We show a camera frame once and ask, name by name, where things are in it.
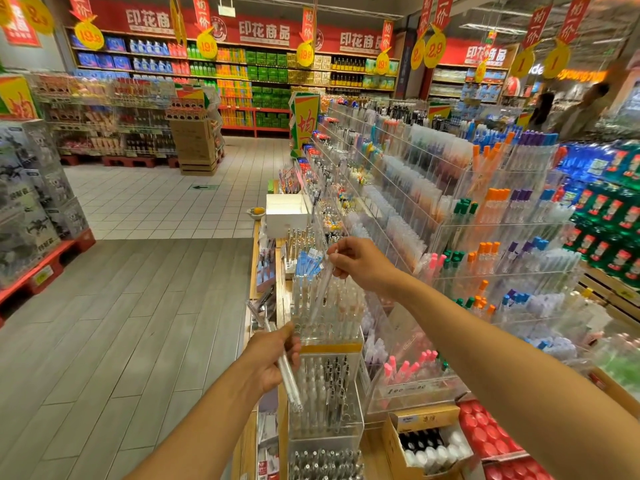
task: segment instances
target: hand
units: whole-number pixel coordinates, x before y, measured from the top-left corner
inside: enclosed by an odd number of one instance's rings
[[[278,358],[284,350],[294,371],[300,367],[300,338],[293,335],[293,322],[288,322],[279,330],[257,331],[247,344],[241,358],[255,375],[262,394],[270,391],[282,382],[278,369]]]
[[[379,295],[389,296],[391,284],[401,273],[370,239],[346,237],[332,245],[327,254],[335,266],[334,276],[350,276],[364,290]]]

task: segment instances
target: white box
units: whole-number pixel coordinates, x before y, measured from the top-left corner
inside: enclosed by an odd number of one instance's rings
[[[288,230],[309,225],[309,211],[302,194],[267,194],[267,236],[286,237]]]

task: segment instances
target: left hand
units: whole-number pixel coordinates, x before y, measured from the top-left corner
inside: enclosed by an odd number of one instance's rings
[[[241,358],[250,368],[260,384],[262,394],[270,391],[282,382],[282,374],[278,369],[278,358],[284,350],[293,371],[300,367],[300,338],[293,335],[293,322],[272,331],[257,331],[249,340]]]

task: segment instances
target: right hand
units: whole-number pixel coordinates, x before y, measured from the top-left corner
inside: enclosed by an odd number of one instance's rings
[[[327,250],[329,261],[335,266],[333,275],[347,276],[364,290],[389,296],[391,285],[401,273],[370,239],[345,237]]]

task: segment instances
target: white tiled floor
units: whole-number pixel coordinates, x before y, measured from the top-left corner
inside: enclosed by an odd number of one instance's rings
[[[213,177],[183,177],[165,166],[65,167],[95,238],[252,237],[245,210],[265,205],[269,180],[289,160],[289,140],[225,140],[225,158]],[[195,184],[219,187],[195,190]]]

